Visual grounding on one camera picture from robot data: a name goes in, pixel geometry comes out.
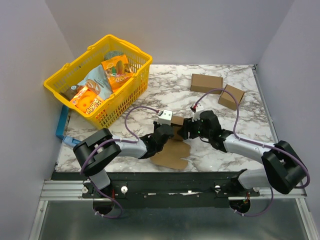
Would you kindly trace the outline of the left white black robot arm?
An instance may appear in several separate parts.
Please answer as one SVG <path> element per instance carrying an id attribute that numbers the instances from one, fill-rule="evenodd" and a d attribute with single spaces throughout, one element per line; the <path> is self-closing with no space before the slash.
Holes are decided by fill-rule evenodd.
<path id="1" fill-rule="evenodd" d="M 111 191 L 111 180 L 105 167 L 116 157 L 148 159 L 161 152 L 167 141 L 174 136 L 173 128 L 161 124 L 153 133 L 139 138 L 120 138 L 103 128 L 73 148 L 80 173 L 93 182 L 93 191 L 101 198 Z"/>

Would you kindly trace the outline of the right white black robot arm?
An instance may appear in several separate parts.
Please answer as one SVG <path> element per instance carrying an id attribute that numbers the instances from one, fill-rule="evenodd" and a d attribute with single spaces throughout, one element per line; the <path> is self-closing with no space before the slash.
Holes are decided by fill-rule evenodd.
<path id="1" fill-rule="evenodd" d="M 241 196 L 248 189 L 255 187 L 272 187 L 287 195 L 307 177 L 307 169 L 290 144 L 255 142 L 236 135 L 220 125 L 218 117 L 211 110 L 205 110 L 194 120 L 186 118 L 178 135 L 184 140 L 207 139 L 216 150 L 233 153 L 257 161 L 261 169 L 242 170 L 230 183 L 230 191 Z"/>

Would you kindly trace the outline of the brown cardboard box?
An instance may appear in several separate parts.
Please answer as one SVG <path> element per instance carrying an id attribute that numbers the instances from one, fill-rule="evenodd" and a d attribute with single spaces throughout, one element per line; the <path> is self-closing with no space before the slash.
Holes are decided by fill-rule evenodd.
<path id="1" fill-rule="evenodd" d="M 185 158 L 190 156 L 191 147 L 178 135 L 183 123 L 183 117 L 175 115 L 172 117 L 173 137 L 167 141 L 161 152 L 150 158 L 153 164 L 174 170 L 184 170 L 187 167 L 188 161 Z"/>

